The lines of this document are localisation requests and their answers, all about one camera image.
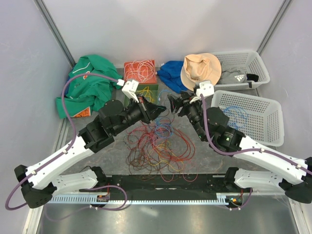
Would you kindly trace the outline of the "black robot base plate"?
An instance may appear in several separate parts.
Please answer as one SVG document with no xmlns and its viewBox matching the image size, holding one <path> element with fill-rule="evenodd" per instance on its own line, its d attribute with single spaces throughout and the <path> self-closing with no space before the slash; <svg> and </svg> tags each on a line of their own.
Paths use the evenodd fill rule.
<svg viewBox="0 0 312 234">
<path fill-rule="evenodd" d="M 117 188 L 102 186 L 114 185 L 121 187 L 127 199 L 216 199 L 217 193 L 247 193 L 233 184 L 224 182 L 223 174 L 186 174 L 186 175 L 112 175 L 98 182 L 96 192 L 108 192 L 112 198 L 125 198 Z"/>
</svg>

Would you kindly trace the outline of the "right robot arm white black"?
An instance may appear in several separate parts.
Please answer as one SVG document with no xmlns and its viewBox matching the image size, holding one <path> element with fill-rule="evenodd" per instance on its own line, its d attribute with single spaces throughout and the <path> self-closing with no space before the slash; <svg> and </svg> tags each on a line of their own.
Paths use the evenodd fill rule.
<svg viewBox="0 0 312 234">
<path fill-rule="evenodd" d="M 171 112 L 186 116 L 199 136 L 218 154 L 249 161 L 264 171 L 248 173 L 229 168 L 223 186 L 229 192 L 238 188 L 283 190 L 297 202 L 312 202 L 312 159 L 295 158 L 253 140 L 228 125 L 229 117 L 218 107 L 206 106 L 203 95 L 181 92 L 168 95 Z"/>
</svg>

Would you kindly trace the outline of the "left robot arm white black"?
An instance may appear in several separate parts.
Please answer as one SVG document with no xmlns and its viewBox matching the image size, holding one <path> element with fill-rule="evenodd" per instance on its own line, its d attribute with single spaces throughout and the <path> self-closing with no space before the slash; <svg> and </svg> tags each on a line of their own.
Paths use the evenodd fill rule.
<svg viewBox="0 0 312 234">
<path fill-rule="evenodd" d="M 98 111 L 96 118 L 81 129 L 60 150 L 45 160 L 33 165 L 20 165 L 14 169 L 21 182 L 21 192 L 29 208 L 38 208 L 53 197 L 80 189 L 105 190 L 107 177 L 100 167 L 70 175 L 62 173 L 77 162 L 92 156 L 114 142 L 114 137 L 128 127 L 141 121 L 150 123 L 166 110 L 165 106 L 149 102 L 139 96 L 138 102 L 131 100 L 127 107 L 112 99 Z"/>
</svg>

